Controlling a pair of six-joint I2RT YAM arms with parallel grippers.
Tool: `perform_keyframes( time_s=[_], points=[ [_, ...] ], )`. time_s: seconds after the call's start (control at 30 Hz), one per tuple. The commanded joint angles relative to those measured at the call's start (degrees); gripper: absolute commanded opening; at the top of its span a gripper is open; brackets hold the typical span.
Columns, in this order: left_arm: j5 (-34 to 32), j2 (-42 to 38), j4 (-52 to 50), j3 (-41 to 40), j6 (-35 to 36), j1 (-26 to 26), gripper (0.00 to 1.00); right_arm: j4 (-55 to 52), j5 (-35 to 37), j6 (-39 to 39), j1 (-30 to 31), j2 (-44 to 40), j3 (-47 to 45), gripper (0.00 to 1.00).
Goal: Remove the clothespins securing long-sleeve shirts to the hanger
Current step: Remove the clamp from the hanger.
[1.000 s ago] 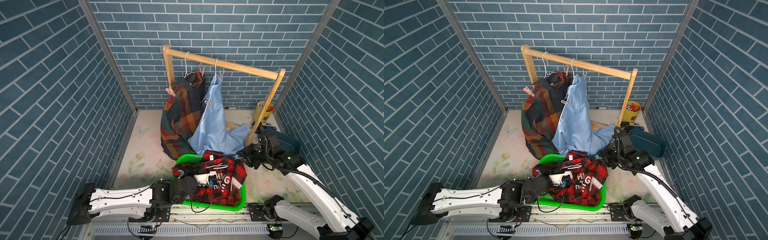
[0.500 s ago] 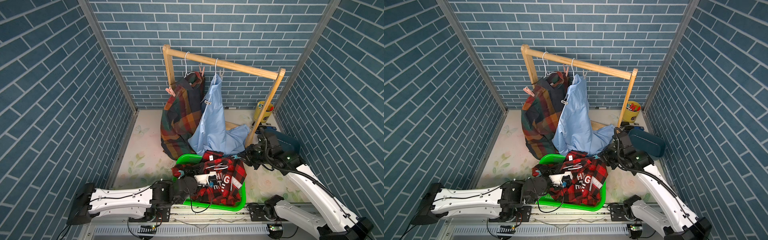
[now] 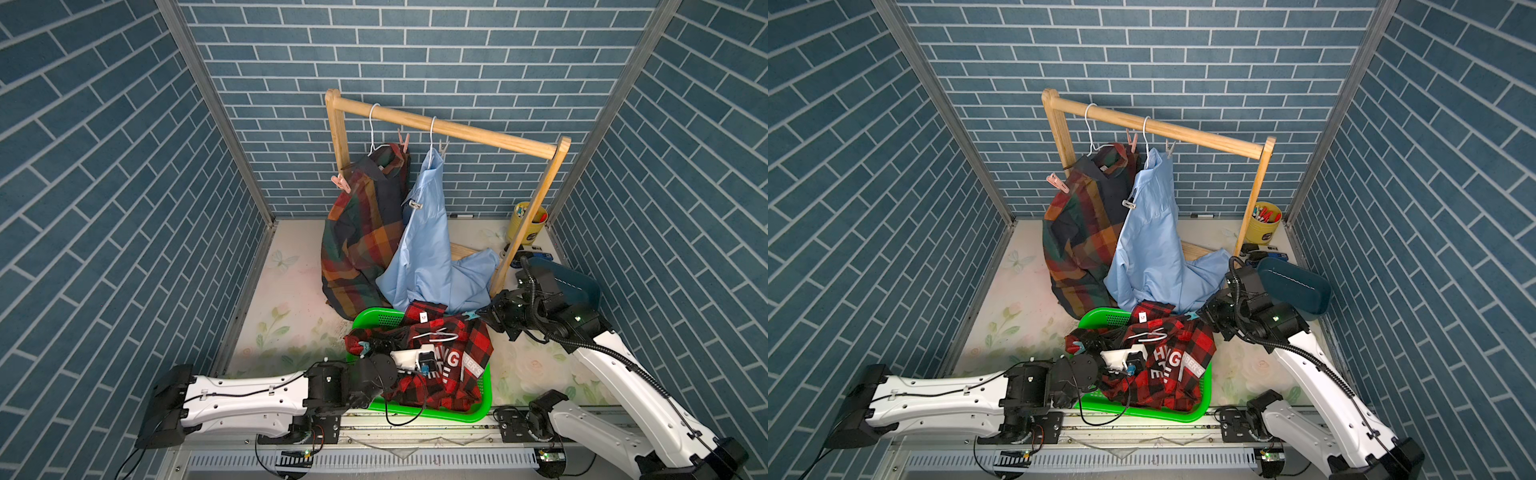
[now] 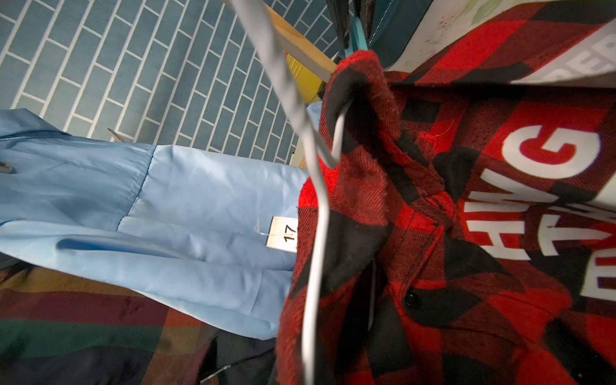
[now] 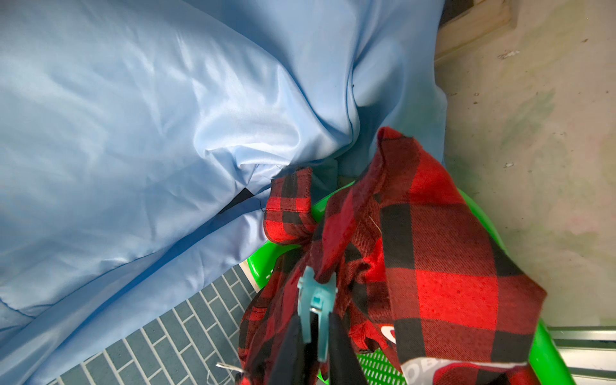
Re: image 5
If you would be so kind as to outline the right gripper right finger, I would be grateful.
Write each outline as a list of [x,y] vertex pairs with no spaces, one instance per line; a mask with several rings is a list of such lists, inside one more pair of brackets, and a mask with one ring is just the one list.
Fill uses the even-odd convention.
[[331,313],[329,324],[329,384],[368,385],[342,319]]

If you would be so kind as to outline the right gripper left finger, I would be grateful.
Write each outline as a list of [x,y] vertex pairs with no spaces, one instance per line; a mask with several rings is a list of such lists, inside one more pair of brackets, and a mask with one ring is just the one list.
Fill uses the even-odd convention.
[[269,385],[301,385],[306,379],[306,348],[300,317],[293,317],[271,371]]

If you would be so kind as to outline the teal clothespin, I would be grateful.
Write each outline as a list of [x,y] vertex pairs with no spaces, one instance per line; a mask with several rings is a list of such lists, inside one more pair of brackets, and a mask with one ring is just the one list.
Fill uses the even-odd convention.
[[311,316],[317,316],[318,335],[317,359],[320,363],[327,362],[329,348],[329,317],[335,307],[338,293],[336,273],[330,280],[321,284],[315,280],[314,270],[307,266],[304,274],[298,280],[298,317],[301,323],[303,343],[312,343]]

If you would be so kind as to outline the red black plaid shirt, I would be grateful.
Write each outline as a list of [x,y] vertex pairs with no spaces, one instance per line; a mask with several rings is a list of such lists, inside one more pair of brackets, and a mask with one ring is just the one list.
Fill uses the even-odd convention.
[[336,273],[334,313],[356,354],[381,350],[410,384],[535,384],[529,365],[545,290],[472,214],[420,143],[381,128],[376,154],[351,186],[311,210],[312,170],[274,180],[266,237],[281,255],[241,324],[239,384],[268,384],[298,280]]

